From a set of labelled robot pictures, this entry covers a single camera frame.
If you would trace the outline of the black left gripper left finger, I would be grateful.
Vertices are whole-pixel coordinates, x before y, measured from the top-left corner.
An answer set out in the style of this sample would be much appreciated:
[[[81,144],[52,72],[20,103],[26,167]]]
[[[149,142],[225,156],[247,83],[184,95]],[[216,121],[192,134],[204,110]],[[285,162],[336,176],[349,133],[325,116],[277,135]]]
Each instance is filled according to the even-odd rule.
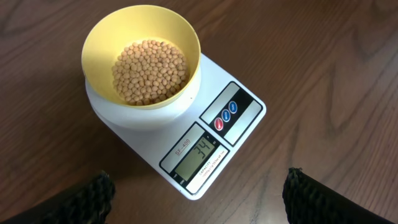
[[[105,171],[17,214],[3,224],[105,224],[116,193]]]

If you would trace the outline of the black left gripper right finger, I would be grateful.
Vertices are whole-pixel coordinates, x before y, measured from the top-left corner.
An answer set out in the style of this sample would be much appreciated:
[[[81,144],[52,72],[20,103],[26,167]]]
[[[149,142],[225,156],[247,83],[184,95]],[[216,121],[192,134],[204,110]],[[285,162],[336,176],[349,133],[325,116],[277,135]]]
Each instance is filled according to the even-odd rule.
[[[282,198],[287,220],[293,224],[392,224],[302,172],[289,168]]]

